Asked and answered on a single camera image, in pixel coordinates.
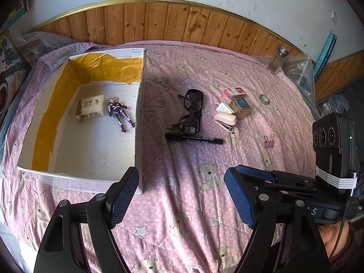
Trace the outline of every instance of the yellow paper lining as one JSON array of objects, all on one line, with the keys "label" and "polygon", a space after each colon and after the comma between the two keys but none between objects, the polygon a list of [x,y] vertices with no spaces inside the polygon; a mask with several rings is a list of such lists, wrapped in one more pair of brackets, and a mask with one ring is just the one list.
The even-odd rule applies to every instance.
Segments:
[{"label": "yellow paper lining", "polygon": [[91,81],[140,82],[142,69],[143,58],[140,57],[117,59],[110,54],[88,53],[70,60],[54,87],[47,111],[39,124],[32,169],[48,171],[58,124],[77,88]]}]

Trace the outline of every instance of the wall switch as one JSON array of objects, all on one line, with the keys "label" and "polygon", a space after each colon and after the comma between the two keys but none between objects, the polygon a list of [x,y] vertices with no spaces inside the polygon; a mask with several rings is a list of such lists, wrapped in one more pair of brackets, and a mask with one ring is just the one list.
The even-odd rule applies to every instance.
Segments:
[{"label": "wall switch", "polygon": [[332,19],[332,21],[333,21],[334,23],[336,23],[336,22],[337,22],[337,15],[336,15],[335,11],[333,11],[333,12],[331,13],[331,19]]}]

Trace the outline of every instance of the action figure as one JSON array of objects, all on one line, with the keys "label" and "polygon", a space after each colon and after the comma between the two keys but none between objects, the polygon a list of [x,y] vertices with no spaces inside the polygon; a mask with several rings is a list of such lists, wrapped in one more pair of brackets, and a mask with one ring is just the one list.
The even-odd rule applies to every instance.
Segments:
[{"label": "action figure", "polygon": [[110,98],[110,100],[107,102],[109,105],[109,116],[111,117],[112,115],[112,111],[114,111],[115,117],[118,119],[118,123],[121,127],[121,131],[122,132],[126,132],[125,127],[123,126],[123,124],[121,123],[121,115],[123,115],[126,120],[128,120],[128,122],[132,125],[132,127],[135,127],[135,122],[133,122],[128,114],[123,110],[124,109],[128,109],[127,106],[123,105],[122,103],[118,102],[118,98],[113,96]]}]

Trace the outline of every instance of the poster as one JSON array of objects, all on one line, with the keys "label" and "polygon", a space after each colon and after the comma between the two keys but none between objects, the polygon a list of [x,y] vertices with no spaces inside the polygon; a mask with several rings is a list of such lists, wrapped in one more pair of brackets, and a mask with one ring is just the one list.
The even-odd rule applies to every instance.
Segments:
[{"label": "poster", "polygon": [[5,32],[13,23],[15,23],[28,9],[27,0],[18,0],[8,15],[8,19],[5,21],[0,29],[0,34]]},{"label": "poster", "polygon": [[0,125],[30,65],[11,41],[8,31],[0,35]]}]

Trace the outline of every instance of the gold trim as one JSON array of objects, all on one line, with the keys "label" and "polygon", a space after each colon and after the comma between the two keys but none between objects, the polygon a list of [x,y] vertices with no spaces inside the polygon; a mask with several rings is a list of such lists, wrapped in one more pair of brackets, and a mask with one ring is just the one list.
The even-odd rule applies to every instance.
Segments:
[{"label": "gold trim", "polygon": [[294,49],[300,51],[301,53],[304,53],[300,48],[298,48],[296,45],[292,44],[291,42],[289,42],[288,40],[286,40],[282,36],[278,35],[276,32],[268,29],[267,27],[255,22],[253,20],[250,20],[250,19],[248,19],[248,18],[246,18],[244,16],[241,16],[239,14],[236,14],[234,12],[231,12],[231,11],[228,11],[228,10],[225,10],[225,9],[222,9],[222,8],[218,8],[218,7],[215,7],[215,6],[202,4],[202,3],[198,3],[198,2],[188,1],[188,0],[108,0],[108,1],[104,1],[104,2],[98,2],[98,3],[82,6],[82,7],[79,7],[79,8],[75,8],[75,9],[73,9],[71,11],[67,11],[67,12],[62,13],[60,15],[57,15],[57,16],[45,21],[44,23],[41,23],[40,25],[36,26],[35,28],[31,29],[29,32],[34,32],[36,30],[39,30],[40,28],[43,28],[44,26],[46,26],[46,25],[48,25],[50,23],[53,23],[56,20],[59,20],[61,18],[70,16],[72,14],[76,14],[76,13],[79,13],[79,12],[82,12],[82,11],[94,9],[94,8],[111,6],[111,5],[116,5],[116,4],[152,3],[152,2],[174,3],[174,4],[182,4],[182,5],[192,6],[192,7],[199,7],[199,8],[204,8],[204,9],[208,9],[208,10],[211,10],[211,11],[220,12],[222,14],[226,14],[228,16],[235,17],[235,18],[237,18],[239,20],[245,21],[245,22],[250,23],[252,25],[258,26],[259,28],[262,28],[263,30],[270,33],[271,35],[273,35],[273,36],[277,37],[278,39],[282,40],[283,42],[289,44]]},{"label": "gold trim", "polygon": [[356,55],[356,54],[358,54],[358,53],[361,53],[361,52],[364,52],[364,49],[363,49],[363,50],[360,50],[360,51],[357,51],[357,52],[354,52],[354,53],[352,53],[352,54],[349,54],[349,55],[347,55],[347,56],[344,56],[344,57],[342,57],[342,58],[338,58],[338,59],[336,59],[336,60],[334,60],[334,61],[330,61],[329,63],[327,63],[327,65],[326,65],[326,66],[331,65],[332,63],[337,63],[338,61],[341,61],[341,60],[346,60],[348,57],[350,57],[350,56],[354,56],[354,55]]}]

